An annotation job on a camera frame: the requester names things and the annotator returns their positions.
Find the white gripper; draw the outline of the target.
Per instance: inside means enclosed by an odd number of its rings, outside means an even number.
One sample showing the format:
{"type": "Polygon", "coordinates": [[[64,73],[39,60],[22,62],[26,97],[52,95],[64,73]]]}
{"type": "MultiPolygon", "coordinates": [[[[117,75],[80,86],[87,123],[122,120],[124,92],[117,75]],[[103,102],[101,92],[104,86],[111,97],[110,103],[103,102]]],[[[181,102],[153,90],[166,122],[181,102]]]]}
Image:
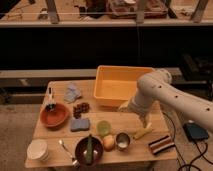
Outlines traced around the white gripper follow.
{"type": "Polygon", "coordinates": [[[149,112],[152,104],[150,102],[135,102],[134,100],[125,101],[118,107],[119,112],[136,113],[143,127],[146,128],[149,121],[149,112]]]}

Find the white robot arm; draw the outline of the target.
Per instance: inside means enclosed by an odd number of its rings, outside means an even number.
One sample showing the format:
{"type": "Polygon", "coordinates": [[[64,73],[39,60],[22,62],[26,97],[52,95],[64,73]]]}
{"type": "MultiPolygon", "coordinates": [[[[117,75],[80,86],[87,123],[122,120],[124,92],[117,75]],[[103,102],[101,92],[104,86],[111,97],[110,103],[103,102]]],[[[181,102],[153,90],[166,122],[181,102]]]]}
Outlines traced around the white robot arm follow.
{"type": "Polygon", "coordinates": [[[171,82],[172,75],[166,69],[158,69],[140,76],[135,95],[122,103],[118,110],[138,114],[146,126],[149,123],[147,115],[153,103],[158,100],[213,132],[213,102],[180,91],[174,88],[171,82]]]}

